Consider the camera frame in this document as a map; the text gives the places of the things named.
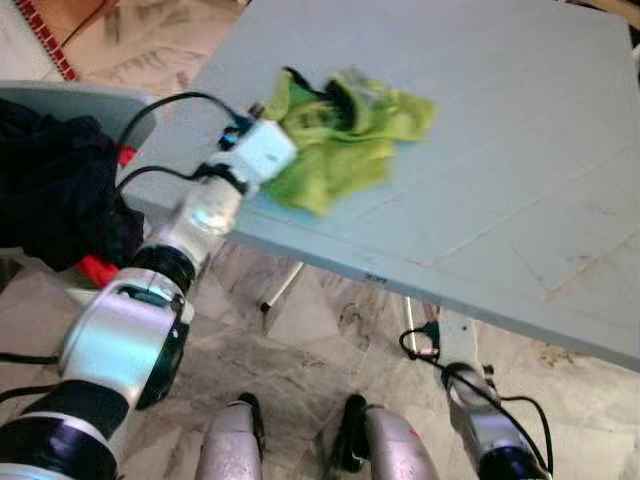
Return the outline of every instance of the robotic arm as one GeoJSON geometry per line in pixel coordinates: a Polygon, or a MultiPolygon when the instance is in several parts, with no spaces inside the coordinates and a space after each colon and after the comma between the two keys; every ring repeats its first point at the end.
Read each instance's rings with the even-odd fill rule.
{"type": "Polygon", "coordinates": [[[205,166],[170,220],[93,300],[65,340],[60,384],[0,427],[0,479],[114,480],[129,418],[164,398],[189,333],[187,293],[243,199],[295,146],[258,120],[205,166]]]}

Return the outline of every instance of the white table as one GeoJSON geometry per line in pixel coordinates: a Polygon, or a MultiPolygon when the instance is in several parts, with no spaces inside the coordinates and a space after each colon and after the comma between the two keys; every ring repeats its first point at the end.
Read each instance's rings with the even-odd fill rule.
{"type": "MultiPolygon", "coordinates": [[[[283,65],[316,85],[355,65],[440,115],[385,185],[327,218],[260,195],[231,239],[640,370],[640,96],[622,19],[545,0],[256,0],[194,88],[245,108],[283,65]]],[[[137,166],[191,172],[225,124],[182,104],[137,166]]],[[[127,198],[165,215],[188,188],[149,175],[127,198]]]]}

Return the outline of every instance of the black cable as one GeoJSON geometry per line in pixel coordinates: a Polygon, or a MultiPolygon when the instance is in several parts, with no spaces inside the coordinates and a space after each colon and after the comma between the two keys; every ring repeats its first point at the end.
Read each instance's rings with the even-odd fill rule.
{"type": "Polygon", "coordinates": [[[35,355],[20,355],[18,353],[0,352],[0,363],[24,363],[26,365],[55,365],[58,363],[59,357],[53,355],[50,357],[39,357],[35,355]]]}
{"type": "Polygon", "coordinates": [[[102,2],[100,3],[100,5],[98,5],[84,20],[82,20],[82,22],[80,22],[80,24],[73,29],[73,32],[71,32],[69,35],[67,35],[67,38],[65,38],[61,43],[60,43],[60,48],[65,47],[67,45],[67,43],[69,43],[69,41],[76,35],[76,33],[78,33],[80,31],[80,29],[82,29],[87,23],[89,23],[93,17],[96,16],[96,14],[102,10],[102,8],[107,4],[107,0],[102,0],[102,2]]]}
{"type": "MultiPolygon", "coordinates": [[[[427,357],[424,357],[424,356],[420,355],[418,352],[412,351],[411,349],[409,349],[409,347],[407,347],[404,344],[404,339],[406,338],[406,336],[410,335],[412,333],[422,333],[422,328],[416,328],[416,329],[413,329],[413,330],[407,330],[402,335],[400,335],[400,338],[398,339],[398,341],[400,343],[400,347],[402,347],[402,349],[407,354],[407,356],[409,356],[409,358],[411,358],[411,359],[422,360],[423,362],[428,363],[429,365],[439,369],[440,371],[444,372],[445,370],[447,370],[446,367],[443,367],[442,365],[440,365],[439,363],[436,363],[435,361],[433,361],[430,358],[427,358],[427,357]]],[[[533,439],[531,438],[529,433],[527,433],[527,431],[524,429],[524,427],[520,424],[520,422],[518,422],[513,417],[513,415],[511,415],[507,410],[505,410],[493,398],[491,398],[489,395],[487,395],[485,392],[483,392],[481,389],[479,389],[478,387],[473,385],[471,382],[466,380],[461,375],[458,375],[456,372],[451,372],[451,371],[447,371],[447,375],[455,378],[457,381],[459,381],[461,383],[464,383],[474,393],[476,393],[477,395],[480,395],[483,399],[485,399],[487,402],[489,402],[493,408],[498,410],[498,412],[500,412],[502,415],[507,417],[509,419],[509,421],[513,424],[513,426],[516,427],[518,432],[527,441],[527,443],[529,444],[529,447],[533,451],[533,454],[536,457],[536,460],[538,461],[538,463],[545,470],[547,470],[550,475],[553,475],[553,448],[552,448],[552,445],[551,445],[551,432],[549,430],[549,423],[547,421],[547,417],[546,417],[544,411],[542,410],[542,407],[540,407],[540,405],[537,402],[535,402],[535,400],[530,399],[529,397],[506,397],[506,398],[513,398],[513,399],[518,399],[518,400],[523,400],[524,398],[527,398],[527,401],[533,401],[534,406],[538,410],[538,414],[540,415],[540,418],[542,419],[542,425],[543,425],[543,428],[544,428],[545,443],[546,443],[546,446],[547,446],[547,461],[546,462],[544,461],[544,458],[542,458],[542,454],[540,453],[540,450],[538,449],[538,446],[533,441],[533,439]]]]}
{"type": "MultiPolygon", "coordinates": [[[[247,117],[243,117],[242,115],[237,113],[233,108],[231,108],[229,105],[224,103],[218,97],[215,97],[213,95],[209,95],[208,93],[203,93],[203,92],[183,92],[183,93],[178,93],[176,95],[171,95],[169,97],[166,97],[166,98],[163,98],[161,100],[158,100],[157,102],[151,103],[151,104],[147,105],[146,107],[144,107],[142,110],[140,110],[138,113],[136,113],[133,116],[133,118],[129,121],[129,123],[127,123],[127,125],[124,128],[124,130],[122,130],[122,133],[120,134],[120,137],[118,138],[117,146],[118,147],[126,146],[127,141],[129,140],[129,136],[131,135],[131,132],[133,131],[133,129],[136,127],[136,125],[138,123],[140,123],[140,121],[146,115],[151,113],[153,110],[155,110],[156,108],[160,108],[160,107],[162,107],[162,106],[164,106],[164,105],[166,105],[168,103],[176,102],[178,100],[185,100],[185,99],[188,99],[188,98],[203,98],[205,100],[209,100],[209,101],[213,102],[214,104],[216,104],[218,107],[220,107],[222,110],[224,110],[231,117],[233,122],[238,127],[238,130],[239,130],[240,133],[246,132],[251,127],[251,125],[253,123],[247,117]]],[[[143,173],[148,173],[148,172],[167,173],[169,175],[173,175],[175,177],[182,178],[183,180],[195,180],[197,178],[197,177],[195,177],[195,173],[193,173],[191,175],[185,175],[183,173],[178,172],[177,170],[173,170],[173,169],[168,168],[168,167],[162,167],[162,166],[159,166],[159,165],[151,165],[151,166],[148,166],[148,167],[138,168],[137,170],[134,170],[129,175],[124,177],[120,181],[120,183],[118,183],[118,186],[116,187],[116,194],[122,193],[122,190],[124,189],[124,187],[129,182],[131,182],[133,179],[135,179],[137,176],[142,175],[143,173]]]]}
{"type": "Polygon", "coordinates": [[[15,397],[23,397],[25,395],[40,395],[53,390],[57,385],[40,385],[37,387],[22,387],[6,390],[0,393],[0,403],[15,397]]]}

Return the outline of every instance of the tiled floor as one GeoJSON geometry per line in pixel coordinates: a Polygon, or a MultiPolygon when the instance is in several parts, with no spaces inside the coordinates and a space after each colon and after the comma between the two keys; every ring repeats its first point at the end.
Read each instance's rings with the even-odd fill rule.
{"type": "MultiPolygon", "coordinates": [[[[166,95],[188,85],[241,12],[233,0],[122,0],[67,53],[86,81],[166,95]]],[[[192,479],[209,418],[246,390],[264,408],[266,480],[333,478],[323,464],[356,391],[412,422],[441,478],[473,478],[434,373],[397,347],[401,298],[307,266],[264,318],[256,302],[289,263],[232,244],[218,252],[194,299],[174,388],[136,421],[126,478],[192,479]]],[[[0,350],[51,353],[78,311],[49,279],[22,271],[0,295],[0,350]]],[[[638,375],[487,325],[478,335],[499,391],[534,396],[547,410],[556,478],[640,478],[638,375]]],[[[55,378],[52,368],[0,365],[3,389],[55,378]]],[[[0,421],[25,402],[3,404],[0,421]]],[[[513,411],[541,442],[535,413],[513,411]]]]}

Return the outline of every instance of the green cloth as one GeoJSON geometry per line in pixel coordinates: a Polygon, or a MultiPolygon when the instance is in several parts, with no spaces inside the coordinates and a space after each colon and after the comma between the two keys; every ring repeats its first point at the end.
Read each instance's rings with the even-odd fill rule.
{"type": "Polygon", "coordinates": [[[298,147],[267,191],[281,205],[325,215],[336,199],[387,180],[395,142],[421,140],[435,105],[354,68],[333,75],[324,92],[284,69],[263,117],[298,147]]]}

